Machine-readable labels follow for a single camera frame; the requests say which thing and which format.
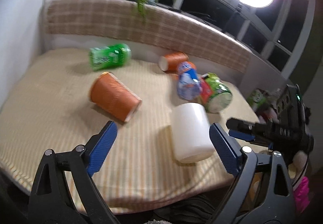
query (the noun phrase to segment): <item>bottle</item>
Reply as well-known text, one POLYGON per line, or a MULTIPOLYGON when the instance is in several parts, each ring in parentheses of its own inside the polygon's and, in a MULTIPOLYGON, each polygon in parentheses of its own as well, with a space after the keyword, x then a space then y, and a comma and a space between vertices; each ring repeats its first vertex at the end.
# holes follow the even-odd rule
POLYGON ((197 77, 195 65, 184 61, 177 66, 177 73, 177 93, 179 97, 189 101, 198 97, 201 93, 201 85, 197 77))
POLYGON ((90 65, 94 71, 123 66, 131 59, 131 50, 126 44, 116 44, 103 48, 91 48, 90 65))

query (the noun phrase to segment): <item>orange paper cup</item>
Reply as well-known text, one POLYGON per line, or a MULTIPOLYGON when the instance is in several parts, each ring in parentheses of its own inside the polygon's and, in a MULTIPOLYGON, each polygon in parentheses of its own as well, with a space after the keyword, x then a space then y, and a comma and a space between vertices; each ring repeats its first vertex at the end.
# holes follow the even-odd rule
POLYGON ((177 66, 187 60, 187 54, 183 52, 176 52, 161 56, 158 62, 158 66, 163 71, 176 71, 177 66))
POLYGON ((111 72, 104 72, 96 79, 90 100, 122 122, 128 122, 142 102, 111 72))

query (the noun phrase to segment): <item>white window frame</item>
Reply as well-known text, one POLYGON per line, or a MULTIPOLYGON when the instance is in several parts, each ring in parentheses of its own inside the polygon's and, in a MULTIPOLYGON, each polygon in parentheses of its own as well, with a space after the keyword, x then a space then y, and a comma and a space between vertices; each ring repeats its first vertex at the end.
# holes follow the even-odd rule
MULTIPOLYGON (((173 8, 180 9, 181 5, 183 4, 184 0, 175 0, 173 4, 173 8)), ((237 5, 239 4, 238 0, 219 0, 220 2, 224 3, 231 9, 235 9, 237 5)), ((280 8, 279 15, 277 17, 276 23, 274 25, 273 30, 271 31, 261 20, 260 18, 255 14, 256 8, 248 9, 247 7, 243 6, 241 11, 241 16, 244 17, 246 20, 244 21, 242 27, 240 28, 240 31, 237 35, 237 40, 242 42, 243 37, 249 27, 250 24, 256 27, 256 29, 264 35, 264 37, 268 40, 266 45, 264 46, 261 54, 256 52, 251 48, 254 54, 260 56, 264 60, 268 60, 270 57, 274 46, 277 45, 281 50, 286 52, 290 58, 285 64, 283 70, 281 71, 282 76, 285 79, 288 79, 290 74, 292 73, 293 69, 295 68, 301 54, 303 53, 304 47, 307 43, 307 39, 309 37, 309 33, 311 30, 313 17, 314 17, 314 9, 315 9, 315 0, 309 0, 308 3, 308 9, 306 13, 306 18, 303 24, 303 29, 301 31, 301 34, 298 38, 298 41, 294 47, 293 52, 290 52, 285 47, 281 46, 279 43, 277 43, 277 40, 280 37, 280 34, 282 32, 282 29, 284 28, 285 21, 287 19, 290 5, 292 0, 283 0, 282 6, 280 8)))

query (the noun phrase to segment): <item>white wall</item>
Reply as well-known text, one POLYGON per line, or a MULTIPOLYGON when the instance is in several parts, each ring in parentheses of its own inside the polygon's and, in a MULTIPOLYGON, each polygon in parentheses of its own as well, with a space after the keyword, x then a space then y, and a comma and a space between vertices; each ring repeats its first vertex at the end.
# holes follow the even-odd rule
POLYGON ((304 94, 305 106, 311 109, 308 128, 314 136, 314 149, 310 155, 313 173, 323 167, 323 61, 304 94))
POLYGON ((0 107, 13 85, 42 51, 45 0, 0 0, 0 107))

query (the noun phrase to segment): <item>red label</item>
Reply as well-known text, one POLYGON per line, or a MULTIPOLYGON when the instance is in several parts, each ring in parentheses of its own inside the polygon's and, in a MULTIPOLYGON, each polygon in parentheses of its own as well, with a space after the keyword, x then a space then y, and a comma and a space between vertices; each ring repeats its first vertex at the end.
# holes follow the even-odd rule
POLYGON ((205 82, 205 80, 202 78, 201 78, 201 87, 202 87, 201 99, 203 104, 205 105, 209 100, 209 97, 213 94, 213 90, 211 89, 209 84, 205 82))

